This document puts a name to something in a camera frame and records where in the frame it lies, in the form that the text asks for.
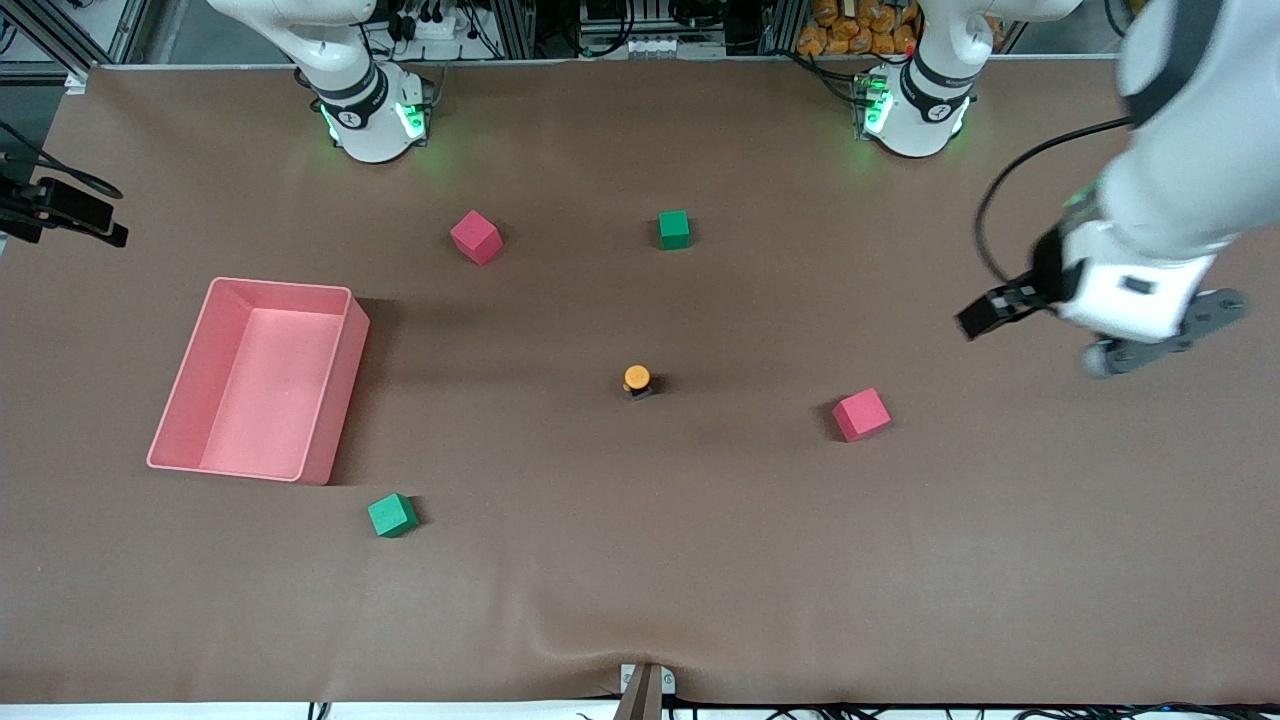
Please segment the pink plastic bin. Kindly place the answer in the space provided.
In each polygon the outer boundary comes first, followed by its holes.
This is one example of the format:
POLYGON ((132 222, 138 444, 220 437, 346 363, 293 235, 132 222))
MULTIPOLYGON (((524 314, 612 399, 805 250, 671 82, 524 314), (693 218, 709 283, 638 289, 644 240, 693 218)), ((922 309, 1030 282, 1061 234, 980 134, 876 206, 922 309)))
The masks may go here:
POLYGON ((148 466, 325 486, 369 328, 346 287, 215 278, 148 466))

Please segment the white power strip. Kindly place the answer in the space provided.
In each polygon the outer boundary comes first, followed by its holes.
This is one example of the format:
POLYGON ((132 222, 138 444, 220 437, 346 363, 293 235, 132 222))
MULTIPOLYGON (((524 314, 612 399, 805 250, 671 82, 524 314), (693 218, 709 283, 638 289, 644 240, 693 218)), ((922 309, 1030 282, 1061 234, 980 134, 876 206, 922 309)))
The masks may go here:
POLYGON ((402 63, 507 58, 497 17, 475 3, 425 0, 361 26, 372 55, 402 63))

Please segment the brown mounting bar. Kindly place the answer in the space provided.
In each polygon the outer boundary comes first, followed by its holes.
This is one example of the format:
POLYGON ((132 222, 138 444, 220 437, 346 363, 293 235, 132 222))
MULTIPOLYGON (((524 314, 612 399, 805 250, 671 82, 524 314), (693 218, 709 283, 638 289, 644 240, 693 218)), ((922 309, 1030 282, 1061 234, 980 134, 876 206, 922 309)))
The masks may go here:
POLYGON ((612 720, 663 720, 664 669, 655 664, 622 667, 622 696, 612 720))

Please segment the aluminium frame profile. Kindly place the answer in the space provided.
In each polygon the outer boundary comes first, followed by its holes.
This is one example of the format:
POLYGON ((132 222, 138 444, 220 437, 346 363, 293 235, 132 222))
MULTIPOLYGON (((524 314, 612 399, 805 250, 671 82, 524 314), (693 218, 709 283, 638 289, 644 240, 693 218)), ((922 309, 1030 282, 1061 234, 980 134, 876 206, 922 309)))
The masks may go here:
POLYGON ((119 65, 155 0, 0 0, 0 85, 59 85, 119 65))

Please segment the orange packets pile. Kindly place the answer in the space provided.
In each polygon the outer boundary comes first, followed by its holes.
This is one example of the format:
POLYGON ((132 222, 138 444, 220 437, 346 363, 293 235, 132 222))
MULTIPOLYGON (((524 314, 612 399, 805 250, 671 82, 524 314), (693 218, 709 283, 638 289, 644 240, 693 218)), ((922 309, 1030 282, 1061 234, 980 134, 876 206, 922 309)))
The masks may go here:
POLYGON ((808 0, 794 51, 803 56, 908 56, 923 31, 918 0, 808 0))

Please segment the white terminal block row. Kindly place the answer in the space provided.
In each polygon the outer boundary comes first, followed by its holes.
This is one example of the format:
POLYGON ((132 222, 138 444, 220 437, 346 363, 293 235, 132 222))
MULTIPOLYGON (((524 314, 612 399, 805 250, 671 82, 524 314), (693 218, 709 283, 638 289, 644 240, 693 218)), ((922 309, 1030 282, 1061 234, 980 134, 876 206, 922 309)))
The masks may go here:
POLYGON ((701 60, 728 55, 728 49, 718 36, 705 35, 640 35, 626 45, 608 51, 614 40, 584 38, 586 56, 607 60, 701 60))

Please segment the brown table mat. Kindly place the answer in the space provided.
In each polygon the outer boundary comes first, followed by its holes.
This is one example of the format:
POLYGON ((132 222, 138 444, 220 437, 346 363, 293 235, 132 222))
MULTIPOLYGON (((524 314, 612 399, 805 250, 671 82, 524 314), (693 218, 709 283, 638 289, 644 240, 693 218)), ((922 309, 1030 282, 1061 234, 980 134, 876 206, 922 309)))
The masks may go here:
POLYGON ((289 70, 96 72, 47 147, 128 246, 0 256, 0 703, 570 698, 644 660, 704 703, 1280 702, 1280 229, 1213 268, 1247 318, 1129 377, 1044 314, 954 320, 992 177, 1119 113, 1108 61, 1000 61, 904 161, 790 61, 476 65, 369 167, 289 70), (329 484, 146 464, 218 277, 369 315, 329 484), (892 424, 844 442, 865 388, 892 424))

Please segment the red foam cube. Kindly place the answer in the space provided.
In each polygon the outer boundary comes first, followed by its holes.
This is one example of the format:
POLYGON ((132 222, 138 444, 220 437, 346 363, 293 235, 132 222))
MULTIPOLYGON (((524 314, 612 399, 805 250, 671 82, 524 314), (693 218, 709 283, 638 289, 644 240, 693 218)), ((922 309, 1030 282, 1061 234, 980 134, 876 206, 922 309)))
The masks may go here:
POLYGON ((892 416, 876 388, 865 388, 841 398, 832 409, 832 418, 844 442, 856 442, 887 429, 892 416))
POLYGON ((494 260, 506 245, 497 225, 476 210, 466 213, 451 228, 449 236, 454 246, 479 266, 494 260))

